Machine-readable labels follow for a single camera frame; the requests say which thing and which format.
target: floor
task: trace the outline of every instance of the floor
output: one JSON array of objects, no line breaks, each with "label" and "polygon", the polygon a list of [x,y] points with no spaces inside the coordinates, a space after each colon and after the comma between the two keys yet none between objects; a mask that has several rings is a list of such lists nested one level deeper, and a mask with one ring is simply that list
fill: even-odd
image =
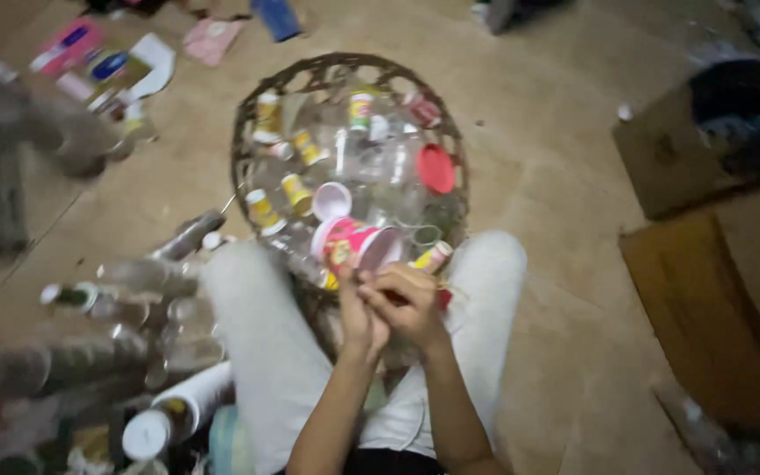
[{"label": "floor", "polygon": [[[179,58],[148,103],[161,139],[97,182],[48,182],[41,163],[29,167],[36,241],[0,269],[3,341],[83,330],[39,306],[42,286],[90,279],[230,198],[234,106],[260,78],[328,51],[371,52],[417,71],[448,104],[470,157],[471,230],[506,229],[529,255],[501,455],[516,473],[699,473],[649,391],[670,368],[618,252],[618,233],[645,221],[610,128],[620,104],[638,110],[688,76],[688,51],[710,39],[703,27],[735,37],[731,20],[712,0],[577,0],[493,37],[470,0],[299,5],[311,5],[309,38],[273,44],[253,21],[217,69]],[[177,44],[183,29],[155,21]],[[236,207],[227,232],[249,236]]]}]

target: red plastic lid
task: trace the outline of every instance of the red plastic lid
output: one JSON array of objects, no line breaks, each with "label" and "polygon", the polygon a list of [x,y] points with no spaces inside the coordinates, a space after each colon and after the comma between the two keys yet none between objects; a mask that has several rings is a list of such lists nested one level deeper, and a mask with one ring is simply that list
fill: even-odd
[{"label": "red plastic lid", "polygon": [[448,152],[438,144],[427,144],[418,152],[418,176],[433,194],[446,194],[456,184],[456,173]]}]

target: pink package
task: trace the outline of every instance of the pink package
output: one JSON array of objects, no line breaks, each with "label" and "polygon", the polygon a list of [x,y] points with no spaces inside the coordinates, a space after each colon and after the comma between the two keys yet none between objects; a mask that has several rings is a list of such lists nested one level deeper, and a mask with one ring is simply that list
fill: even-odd
[{"label": "pink package", "polygon": [[81,62],[90,51],[100,47],[104,33],[88,17],[78,17],[43,45],[43,52],[31,62],[31,69],[57,76],[72,64]]},{"label": "pink package", "polygon": [[242,28],[243,21],[218,21],[205,18],[186,33],[183,39],[183,47],[186,53],[193,58],[198,58],[208,66],[218,66],[230,43],[237,37]]}]

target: round basket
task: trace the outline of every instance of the round basket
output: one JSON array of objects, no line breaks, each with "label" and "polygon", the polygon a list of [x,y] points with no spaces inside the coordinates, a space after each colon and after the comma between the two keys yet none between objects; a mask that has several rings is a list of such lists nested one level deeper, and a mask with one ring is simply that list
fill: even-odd
[{"label": "round basket", "polygon": [[[245,201],[245,195],[251,190],[242,186],[246,181],[253,158],[252,132],[257,120],[259,95],[267,91],[277,91],[281,95],[290,92],[330,92],[333,89],[333,82],[347,71],[356,72],[363,80],[367,79],[367,82],[375,87],[392,93],[398,103],[408,90],[420,91],[428,101],[436,104],[442,111],[442,121],[435,128],[425,129],[424,135],[428,142],[443,146],[456,167],[455,192],[459,196],[461,205],[460,219],[458,225],[444,237],[444,240],[454,247],[459,246],[464,239],[465,218],[469,210],[468,165],[462,147],[462,135],[459,134],[459,129],[448,114],[442,98],[417,74],[396,62],[371,54],[332,52],[315,58],[302,59],[274,76],[261,80],[257,88],[239,104],[230,153],[230,174],[237,193],[235,201],[242,209],[246,221],[255,232],[259,232],[258,226],[249,217]],[[322,99],[322,101],[327,100],[330,100],[329,96]],[[326,293],[314,286],[311,288],[316,292]]]}]

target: brown cardboard box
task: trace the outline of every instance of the brown cardboard box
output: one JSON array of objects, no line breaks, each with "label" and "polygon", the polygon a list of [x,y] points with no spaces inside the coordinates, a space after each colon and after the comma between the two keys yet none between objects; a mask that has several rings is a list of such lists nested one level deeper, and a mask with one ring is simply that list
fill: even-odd
[{"label": "brown cardboard box", "polygon": [[760,430],[760,193],[621,239],[680,384],[723,424]]}]

